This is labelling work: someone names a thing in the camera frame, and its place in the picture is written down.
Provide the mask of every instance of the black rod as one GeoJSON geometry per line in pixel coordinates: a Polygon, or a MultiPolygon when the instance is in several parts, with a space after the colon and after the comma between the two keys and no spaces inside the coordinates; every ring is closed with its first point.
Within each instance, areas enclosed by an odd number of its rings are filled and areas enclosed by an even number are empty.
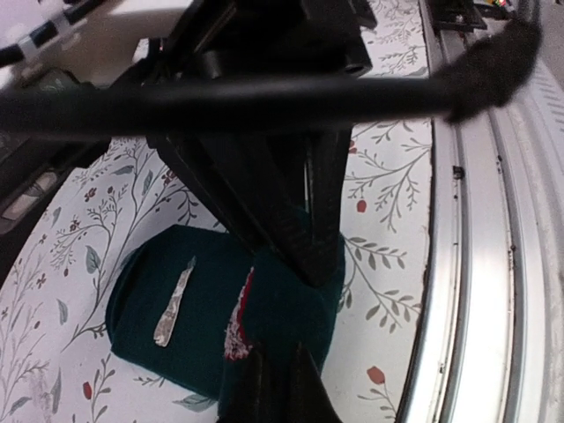
{"type": "Polygon", "coordinates": [[[451,110],[440,80],[287,78],[0,93],[0,130],[90,137],[342,127],[451,110]]]}

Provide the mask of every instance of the dark green fabric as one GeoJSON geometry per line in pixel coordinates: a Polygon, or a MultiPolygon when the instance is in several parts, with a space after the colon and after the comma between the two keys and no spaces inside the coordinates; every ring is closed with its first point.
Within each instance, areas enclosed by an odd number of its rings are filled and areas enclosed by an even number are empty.
{"type": "Polygon", "coordinates": [[[217,399],[225,330],[252,257],[228,234],[172,226],[141,246],[116,281],[106,325],[112,352],[172,382],[217,399]],[[188,261],[190,276],[167,347],[152,335],[188,261]]]}
{"type": "MultiPolygon", "coordinates": [[[[286,393],[287,377],[296,346],[301,343],[321,371],[335,329],[338,302],[345,280],[344,243],[339,242],[338,269],[321,288],[305,285],[268,249],[255,258],[254,275],[242,311],[242,328],[247,343],[260,342],[276,385],[273,406],[279,419],[286,393]]],[[[219,416],[225,413],[229,398],[244,369],[245,360],[226,360],[219,400],[219,416]]]]}
{"type": "Polygon", "coordinates": [[[224,359],[226,328],[249,271],[252,285],[242,313],[247,340],[260,341],[278,386],[283,407],[290,359],[298,342],[322,368],[333,335],[345,277],[344,244],[333,280],[315,289],[268,249],[253,259],[228,234],[172,226],[141,246],[116,281],[106,325],[112,352],[168,380],[219,399],[220,414],[240,378],[245,360],[224,359]],[[196,267],[182,297],[167,347],[155,345],[153,332],[188,261],[196,267]]]}

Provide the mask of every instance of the leaf print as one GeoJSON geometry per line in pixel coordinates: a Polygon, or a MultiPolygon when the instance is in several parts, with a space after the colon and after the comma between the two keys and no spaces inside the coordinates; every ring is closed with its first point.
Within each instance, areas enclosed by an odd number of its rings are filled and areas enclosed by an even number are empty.
{"type": "Polygon", "coordinates": [[[59,216],[61,216],[61,207],[57,207],[55,211],[53,211],[53,223],[51,224],[51,227],[53,227],[59,220],[59,216]]]}
{"type": "Polygon", "coordinates": [[[130,174],[131,172],[133,172],[133,165],[128,165],[128,166],[124,166],[121,169],[118,169],[114,172],[114,174],[120,175],[120,174],[130,174]]]}
{"type": "Polygon", "coordinates": [[[59,375],[56,377],[55,384],[51,389],[51,397],[53,401],[53,414],[59,411],[59,403],[61,402],[61,368],[59,368],[59,375]]]}
{"type": "Polygon", "coordinates": [[[59,305],[59,323],[63,326],[69,320],[69,308],[67,305],[57,298],[57,304],[59,305]]]}
{"type": "Polygon", "coordinates": [[[16,326],[16,322],[19,319],[19,315],[21,313],[22,308],[24,307],[24,305],[22,304],[22,306],[19,308],[18,313],[16,314],[16,317],[14,317],[14,320],[11,322],[11,327],[10,330],[14,330],[14,326],[16,326]]]}
{"type": "MultiPolygon", "coordinates": [[[[404,136],[405,130],[402,121],[394,121],[384,124],[373,125],[375,134],[367,134],[378,145],[383,140],[391,141],[392,136],[396,132],[398,135],[404,136]]],[[[423,145],[417,140],[411,141],[409,144],[401,145],[405,151],[420,152],[415,157],[409,158],[409,161],[400,167],[390,167],[386,164],[386,160],[380,159],[377,153],[358,151],[355,154],[357,160],[361,160],[370,169],[369,174],[347,173],[345,176],[345,186],[348,186],[348,198],[363,198],[369,191],[377,189],[379,195],[374,193],[370,203],[375,206],[375,212],[380,214],[379,221],[385,223],[388,230],[396,233],[396,221],[404,215],[404,210],[412,212],[415,204],[419,201],[421,189],[418,182],[414,179],[417,173],[416,166],[422,160],[427,160],[431,152],[430,145],[423,145]]]]}
{"type": "Polygon", "coordinates": [[[100,268],[100,256],[91,246],[86,246],[86,270],[92,274],[100,268]]]}
{"type": "Polygon", "coordinates": [[[198,394],[188,395],[184,399],[173,401],[173,404],[181,405],[192,412],[204,412],[208,408],[214,406],[215,403],[215,400],[198,394]]]}
{"type": "Polygon", "coordinates": [[[145,181],[143,182],[143,193],[142,193],[143,197],[147,195],[147,192],[151,187],[151,182],[152,182],[152,170],[149,171],[149,173],[145,177],[145,181]]]}
{"type": "Polygon", "coordinates": [[[376,313],[378,313],[378,311],[380,311],[380,304],[378,304],[377,306],[372,307],[371,309],[368,310],[367,320],[370,320],[372,317],[374,317],[376,315],[376,313]]]}
{"type": "Polygon", "coordinates": [[[388,269],[391,269],[390,260],[388,260],[388,257],[382,256],[382,263],[384,263],[384,266],[386,266],[388,269]]]}
{"type": "Polygon", "coordinates": [[[141,382],[141,386],[155,386],[157,385],[159,388],[165,383],[165,378],[162,376],[158,376],[155,378],[151,378],[150,376],[147,376],[146,378],[138,376],[135,379],[133,379],[133,381],[135,382],[141,382]]]}
{"type": "Polygon", "coordinates": [[[407,123],[405,121],[402,122],[402,126],[404,127],[404,129],[408,132],[413,132],[413,130],[407,126],[407,123]]]}
{"type": "Polygon", "coordinates": [[[98,412],[98,414],[96,414],[96,419],[94,421],[98,421],[98,419],[100,418],[100,416],[105,413],[108,410],[108,406],[104,405],[102,408],[100,408],[100,411],[98,412]]]}
{"type": "Polygon", "coordinates": [[[427,74],[427,67],[421,66],[419,69],[417,69],[416,71],[414,71],[412,73],[408,73],[406,76],[407,77],[425,77],[426,74],[427,74]]]}
{"type": "Polygon", "coordinates": [[[26,402],[29,401],[30,399],[31,399],[30,397],[22,397],[14,401],[14,404],[12,404],[10,408],[10,415],[13,415],[14,412],[16,412],[18,409],[23,407],[26,404],[26,402]]]}
{"type": "Polygon", "coordinates": [[[376,260],[374,259],[374,254],[371,254],[368,257],[368,264],[370,265],[370,267],[372,268],[373,271],[376,270],[376,260]]]}

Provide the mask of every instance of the floral tablecloth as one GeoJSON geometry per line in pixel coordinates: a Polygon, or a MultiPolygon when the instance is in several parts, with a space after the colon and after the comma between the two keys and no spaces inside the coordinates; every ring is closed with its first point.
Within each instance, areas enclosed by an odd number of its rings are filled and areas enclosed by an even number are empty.
{"type": "MultiPolygon", "coordinates": [[[[426,76],[417,0],[372,6],[379,25],[363,36],[373,73],[426,76]]],[[[344,422],[395,418],[427,264],[431,142],[429,121],[353,133],[343,195],[347,277],[323,372],[344,422]]],[[[0,422],[215,420],[211,401],[113,356],[103,323],[127,255],[176,223],[219,228],[143,140],[116,139],[71,175],[0,292],[0,422]]]]}

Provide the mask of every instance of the black bracket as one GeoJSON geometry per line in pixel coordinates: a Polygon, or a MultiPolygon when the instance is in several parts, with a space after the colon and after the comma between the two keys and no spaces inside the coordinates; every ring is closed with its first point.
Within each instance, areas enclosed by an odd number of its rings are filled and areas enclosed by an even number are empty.
{"type": "MultiPolygon", "coordinates": [[[[200,1],[164,43],[152,82],[358,77],[372,68],[360,26],[376,26],[366,0],[200,1]]],[[[306,283],[320,286],[338,262],[351,131],[169,134],[147,142],[247,249],[270,247],[306,283]]]]}
{"type": "Polygon", "coordinates": [[[487,29],[472,0],[428,0],[435,31],[450,30],[471,33],[487,29]]]}

